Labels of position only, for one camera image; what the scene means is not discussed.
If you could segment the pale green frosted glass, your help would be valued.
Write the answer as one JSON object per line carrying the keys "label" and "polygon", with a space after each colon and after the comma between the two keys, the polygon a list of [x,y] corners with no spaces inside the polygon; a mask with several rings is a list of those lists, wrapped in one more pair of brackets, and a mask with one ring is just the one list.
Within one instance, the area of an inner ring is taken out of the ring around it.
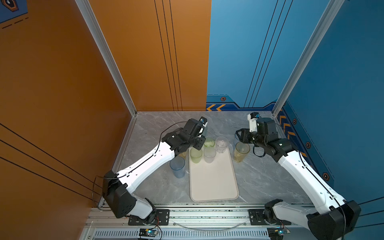
{"label": "pale green frosted glass", "polygon": [[195,148],[190,148],[190,161],[194,164],[198,164],[202,159],[203,151]]}

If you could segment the clear ribbed glass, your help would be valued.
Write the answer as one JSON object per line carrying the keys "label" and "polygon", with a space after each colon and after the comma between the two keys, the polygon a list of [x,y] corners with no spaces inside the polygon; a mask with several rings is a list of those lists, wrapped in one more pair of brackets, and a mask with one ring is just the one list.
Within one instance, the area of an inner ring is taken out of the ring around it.
{"label": "clear ribbed glass", "polygon": [[229,144],[229,140],[225,137],[218,137],[215,141],[215,149],[218,153],[224,153]]}

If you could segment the bright green glass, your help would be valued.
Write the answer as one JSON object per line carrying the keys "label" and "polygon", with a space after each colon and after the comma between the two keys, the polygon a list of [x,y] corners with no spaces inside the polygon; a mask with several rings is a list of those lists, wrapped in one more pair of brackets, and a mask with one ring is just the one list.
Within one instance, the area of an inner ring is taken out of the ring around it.
{"label": "bright green glass", "polygon": [[206,140],[204,142],[204,146],[206,148],[210,148],[210,147],[213,148],[215,146],[215,144],[216,144],[216,141],[212,138],[206,138]]}

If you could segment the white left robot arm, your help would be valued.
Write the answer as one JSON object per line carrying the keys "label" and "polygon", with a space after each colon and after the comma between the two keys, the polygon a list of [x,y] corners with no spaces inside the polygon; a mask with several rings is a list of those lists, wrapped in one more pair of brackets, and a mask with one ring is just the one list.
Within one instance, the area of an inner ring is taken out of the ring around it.
{"label": "white left robot arm", "polygon": [[208,120],[189,119],[184,127],[161,133],[158,144],[131,166],[103,177],[102,197],[117,219],[136,216],[145,222],[155,219],[156,207],[147,198],[133,194],[136,188],[155,170],[171,161],[189,148],[201,150],[206,140]]}

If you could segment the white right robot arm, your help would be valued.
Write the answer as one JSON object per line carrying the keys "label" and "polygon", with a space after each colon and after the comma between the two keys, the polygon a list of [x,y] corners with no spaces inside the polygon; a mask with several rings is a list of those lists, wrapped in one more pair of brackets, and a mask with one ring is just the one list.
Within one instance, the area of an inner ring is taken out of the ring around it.
{"label": "white right robot arm", "polygon": [[280,138],[276,122],[259,113],[248,115],[249,128],[236,132],[240,142],[264,150],[300,185],[314,207],[303,208],[275,199],[265,204],[267,224],[287,221],[311,231],[318,240],[342,240],[354,230],[361,213],[355,201],[346,201],[305,160],[299,148],[288,138]]}

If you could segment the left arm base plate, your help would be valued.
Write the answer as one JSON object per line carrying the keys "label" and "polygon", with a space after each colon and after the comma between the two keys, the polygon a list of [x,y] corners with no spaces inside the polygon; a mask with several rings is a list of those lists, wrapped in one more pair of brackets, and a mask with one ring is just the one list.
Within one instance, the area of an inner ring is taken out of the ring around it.
{"label": "left arm base plate", "polygon": [[167,226],[169,224],[170,210],[168,209],[156,209],[149,214],[145,219],[141,219],[137,216],[130,216],[129,226]]}

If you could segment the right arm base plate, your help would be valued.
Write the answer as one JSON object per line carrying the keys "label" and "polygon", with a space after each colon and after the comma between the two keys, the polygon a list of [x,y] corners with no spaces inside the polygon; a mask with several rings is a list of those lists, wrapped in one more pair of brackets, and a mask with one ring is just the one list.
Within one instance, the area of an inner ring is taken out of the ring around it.
{"label": "right arm base plate", "polygon": [[264,210],[262,209],[249,209],[249,218],[252,226],[266,226],[266,225],[292,225],[289,221],[278,221],[272,220],[272,222],[268,222],[266,216],[264,215]]}

